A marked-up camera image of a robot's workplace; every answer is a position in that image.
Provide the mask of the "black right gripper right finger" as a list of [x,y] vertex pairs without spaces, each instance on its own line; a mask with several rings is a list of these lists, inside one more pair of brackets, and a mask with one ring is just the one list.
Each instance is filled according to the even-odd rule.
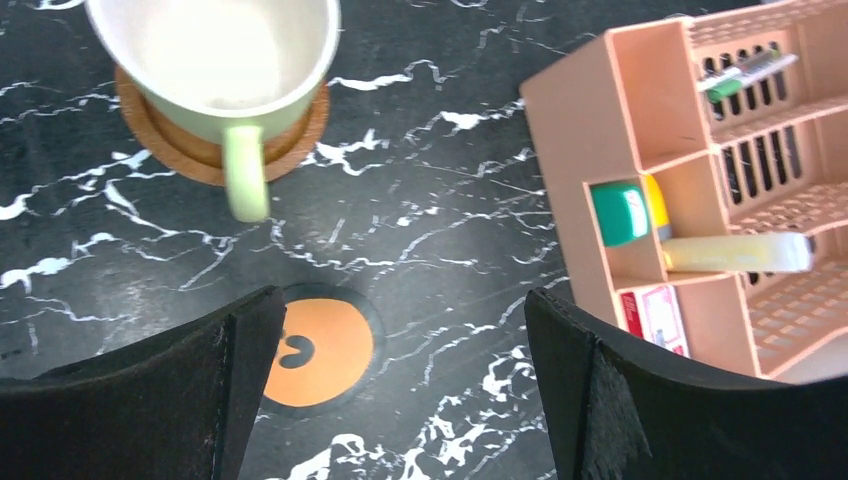
[[546,289],[524,305],[561,479],[843,479],[847,380],[792,385],[655,346]]

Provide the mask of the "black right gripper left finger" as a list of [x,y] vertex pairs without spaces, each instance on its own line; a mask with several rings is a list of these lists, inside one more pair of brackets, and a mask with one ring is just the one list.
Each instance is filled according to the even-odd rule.
[[5,479],[234,479],[286,312],[268,286],[141,341],[1,382]]

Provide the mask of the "green mug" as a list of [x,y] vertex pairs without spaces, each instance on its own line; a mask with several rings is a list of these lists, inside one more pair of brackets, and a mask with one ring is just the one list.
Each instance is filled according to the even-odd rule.
[[264,144],[304,115],[341,36],[337,1],[88,1],[88,20],[144,98],[221,149],[233,217],[270,214]]

